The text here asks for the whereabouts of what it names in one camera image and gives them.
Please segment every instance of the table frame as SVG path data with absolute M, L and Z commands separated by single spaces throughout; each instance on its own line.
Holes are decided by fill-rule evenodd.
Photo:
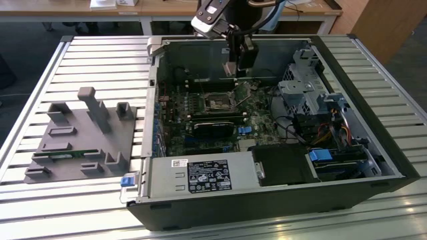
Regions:
M 317 35 L 326 35 L 330 31 L 337 15 L 300 15 L 281 16 L 280 22 L 321 22 Z M 138 22 L 143 35 L 153 35 L 151 22 L 154 21 L 190 21 L 193 16 L 139 16 L 139 15 L 118 15 L 118 16 L 0 16 L 0 22 Z

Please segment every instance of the power supply label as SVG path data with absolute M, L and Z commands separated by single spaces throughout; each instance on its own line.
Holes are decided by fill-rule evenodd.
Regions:
M 226 160 L 188 162 L 186 171 L 192 194 L 232 189 Z

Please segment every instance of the blue tab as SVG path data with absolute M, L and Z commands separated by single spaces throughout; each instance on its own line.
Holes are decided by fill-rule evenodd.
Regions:
M 134 186 L 134 177 L 133 176 L 123 176 L 119 181 L 119 186 L 121 187 Z
M 330 161 L 332 156 L 328 149 L 313 149 L 308 153 L 310 161 Z
M 252 132 L 252 127 L 250 126 L 246 126 L 245 128 L 244 128 L 244 133 L 249 133 L 249 132 Z

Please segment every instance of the desk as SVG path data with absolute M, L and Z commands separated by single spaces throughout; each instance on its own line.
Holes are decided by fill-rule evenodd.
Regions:
M 153 21 L 190 21 L 197 2 L 193 0 L 138 0 L 135 6 L 90 11 L 89 0 L 1 0 L 0 22 L 139 22 L 145 35 L 151 35 Z M 321 22 L 317 33 L 328 34 L 342 11 L 333 10 L 324 0 L 298 4 L 297 13 L 284 9 L 280 21 Z
M 0 0 L 0 22 L 139 22 L 141 3 L 90 11 L 90 0 Z
M 145 35 L 151 35 L 150 22 L 153 21 L 190 21 L 197 8 L 197 0 L 139 0 L 141 1 L 141 28 Z M 341 10 L 333 10 L 324 0 L 312 0 L 310 3 L 298 4 L 297 10 L 284 8 L 278 21 L 314 21 L 321 22 L 317 34 L 328 34 L 334 19 Z

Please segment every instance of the yellow wire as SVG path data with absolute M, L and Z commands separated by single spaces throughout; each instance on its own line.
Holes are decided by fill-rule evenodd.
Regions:
M 320 143 L 321 141 L 326 140 L 329 136 L 330 136 L 330 132 L 328 132 L 317 141 L 314 141 L 313 144 L 317 144 L 317 143 Z

